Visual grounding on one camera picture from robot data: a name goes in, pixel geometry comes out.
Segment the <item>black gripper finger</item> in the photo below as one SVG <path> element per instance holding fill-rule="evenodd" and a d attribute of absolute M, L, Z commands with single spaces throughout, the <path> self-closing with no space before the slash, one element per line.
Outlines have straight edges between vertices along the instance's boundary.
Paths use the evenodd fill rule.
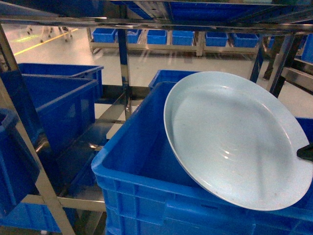
<path fill-rule="evenodd" d="M 313 161 L 313 144 L 310 143 L 302 148 L 299 148 L 296 152 L 297 157 L 307 160 L 307 161 Z"/>

